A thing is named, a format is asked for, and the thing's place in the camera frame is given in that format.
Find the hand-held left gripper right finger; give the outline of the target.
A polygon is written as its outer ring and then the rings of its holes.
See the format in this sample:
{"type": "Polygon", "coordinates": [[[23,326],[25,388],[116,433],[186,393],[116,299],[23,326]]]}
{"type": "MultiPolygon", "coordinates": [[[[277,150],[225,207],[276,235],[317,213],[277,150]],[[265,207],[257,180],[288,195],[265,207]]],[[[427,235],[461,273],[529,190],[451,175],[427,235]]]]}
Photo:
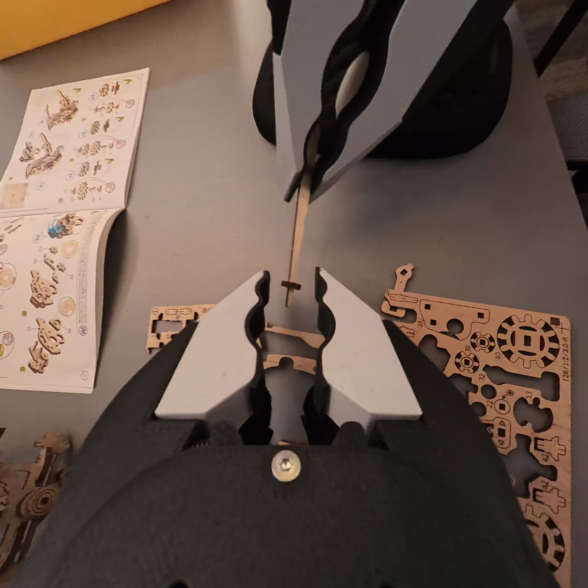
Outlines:
{"type": "Polygon", "coordinates": [[[380,316],[326,269],[315,269],[319,346],[301,420],[310,445],[330,445],[340,428],[366,434],[381,421],[413,421],[422,409],[380,316]]]}

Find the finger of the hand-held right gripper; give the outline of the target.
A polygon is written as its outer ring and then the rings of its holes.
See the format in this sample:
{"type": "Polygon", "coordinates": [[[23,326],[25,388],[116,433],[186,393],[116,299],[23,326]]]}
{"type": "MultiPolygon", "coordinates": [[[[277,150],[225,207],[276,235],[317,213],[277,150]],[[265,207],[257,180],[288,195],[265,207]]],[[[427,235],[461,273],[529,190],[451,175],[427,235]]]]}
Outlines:
{"type": "Polygon", "coordinates": [[[351,123],[342,153],[313,189],[312,200],[399,126],[459,27],[459,1],[403,3],[390,33],[379,87],[351,123]]]}
{"type": "Polygon", "coordinates": [[[272,1],[276,158],[284,200],[312,168],[327,58],[356,18],[356,1],[272,1]]]}

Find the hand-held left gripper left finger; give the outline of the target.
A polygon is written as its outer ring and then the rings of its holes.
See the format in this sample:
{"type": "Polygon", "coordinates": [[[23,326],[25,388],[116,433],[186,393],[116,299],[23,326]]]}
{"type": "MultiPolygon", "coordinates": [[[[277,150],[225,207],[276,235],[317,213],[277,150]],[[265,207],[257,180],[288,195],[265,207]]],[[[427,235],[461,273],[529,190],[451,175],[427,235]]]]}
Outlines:
{"type": "Polygon", "coordinates": [[[270,274],[261,270],[216,304],[195,330],[155,409],[159,419],[231,422],[248,445],[272,439],[261,345],[270,274]]]}

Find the thin wooden stick part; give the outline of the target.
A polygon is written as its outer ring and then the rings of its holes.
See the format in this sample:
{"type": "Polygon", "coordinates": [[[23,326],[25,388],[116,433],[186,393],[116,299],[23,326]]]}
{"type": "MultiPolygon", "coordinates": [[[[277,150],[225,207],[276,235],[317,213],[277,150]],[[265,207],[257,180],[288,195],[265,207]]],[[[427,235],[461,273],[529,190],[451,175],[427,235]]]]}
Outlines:
{"type": "Polygon", "coordinates": [[[298,264],[303,244],[305,220],[310,204],[312,176],[318,152],[319,140],[320,126],[316,125],[310,132],[306,145],[305,166],[300,179],[296,202],[288,279],[282,283],[282,286],[286,288],[285,307],[288,309],[292,305],[295,292],[299,289],[297,281],[298,264]]]}

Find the laser-cut wooden parts sheet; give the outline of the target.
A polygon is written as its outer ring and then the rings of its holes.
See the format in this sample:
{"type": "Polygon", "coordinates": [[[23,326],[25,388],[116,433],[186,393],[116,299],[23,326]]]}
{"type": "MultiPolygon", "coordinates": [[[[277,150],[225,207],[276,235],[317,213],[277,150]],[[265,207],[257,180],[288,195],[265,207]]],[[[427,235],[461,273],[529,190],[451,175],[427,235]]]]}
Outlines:
{"type": "Polygon", "coordinates": [[[420,349],[442,356],[502,457],[531,458],[518,503],[544,561],[571,586],[571,323],[562,315],[407,292],[391,319],[420,349]]]}

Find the assembled wooden gear model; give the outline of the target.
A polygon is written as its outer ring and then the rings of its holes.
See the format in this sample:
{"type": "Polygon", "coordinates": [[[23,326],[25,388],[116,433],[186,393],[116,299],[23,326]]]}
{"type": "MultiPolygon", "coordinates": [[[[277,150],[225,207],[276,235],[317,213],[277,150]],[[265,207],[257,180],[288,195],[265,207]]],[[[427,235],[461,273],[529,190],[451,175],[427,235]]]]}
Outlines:
{"type": "Polygon", "coordinates": [[[65,432],[47,433],[34,446],[33,462],[1,462],[1,574],[17,564],[31,545],[38,525],[53,510],[65,483],[61,467],[70,451],[65,432]]]}

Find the wooden key-shaped part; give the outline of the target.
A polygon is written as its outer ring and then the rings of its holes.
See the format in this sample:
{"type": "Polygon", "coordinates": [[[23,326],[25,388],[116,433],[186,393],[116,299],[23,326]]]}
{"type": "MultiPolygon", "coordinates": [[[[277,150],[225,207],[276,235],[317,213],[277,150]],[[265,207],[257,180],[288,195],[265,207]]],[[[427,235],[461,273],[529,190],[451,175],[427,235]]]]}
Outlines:
{"type": "Polygon", "coordinates": [[[406,293],[406,286],[412,277],[413,270],[414,266],[411,263],[396,268],[394,288],[385,292],[384,301],[380,307],[381,313],[395,319],[404,319],[408,311],[416,310],[418,298],[406,293]]]}

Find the yellow plastic bin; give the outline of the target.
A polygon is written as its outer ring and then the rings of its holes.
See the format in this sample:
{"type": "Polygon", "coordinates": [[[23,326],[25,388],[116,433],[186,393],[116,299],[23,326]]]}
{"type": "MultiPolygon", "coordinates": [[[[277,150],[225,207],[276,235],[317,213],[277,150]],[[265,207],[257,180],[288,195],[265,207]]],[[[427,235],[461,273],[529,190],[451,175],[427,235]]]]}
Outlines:
{"type": "Polygon", "coordinates": [[[1,59],[161,4],[165,1],[1,1],[1,59]]]}

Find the open instruction booklet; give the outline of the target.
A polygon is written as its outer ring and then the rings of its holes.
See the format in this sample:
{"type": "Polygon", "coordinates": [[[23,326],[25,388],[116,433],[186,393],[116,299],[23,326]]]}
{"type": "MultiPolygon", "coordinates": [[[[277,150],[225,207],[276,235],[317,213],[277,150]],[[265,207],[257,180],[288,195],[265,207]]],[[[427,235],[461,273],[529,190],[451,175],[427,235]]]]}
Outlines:
{"type": "Polygon", "coordinates": [[[144,68],[31,92],[1,180],[1,389],[91,394],[144,68]]]}

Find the black metal frame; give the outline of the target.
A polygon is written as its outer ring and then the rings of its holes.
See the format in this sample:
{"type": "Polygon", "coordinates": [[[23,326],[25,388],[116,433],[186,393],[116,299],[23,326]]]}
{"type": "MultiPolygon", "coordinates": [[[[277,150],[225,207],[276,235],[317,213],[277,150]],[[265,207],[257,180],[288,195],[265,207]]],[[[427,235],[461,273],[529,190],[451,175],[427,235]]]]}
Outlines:
{"type": "Polygon", "coordinates": [[[562,49],[587,12],[587,1],[573,1],[533,61],[538,77],[562,49]]]}

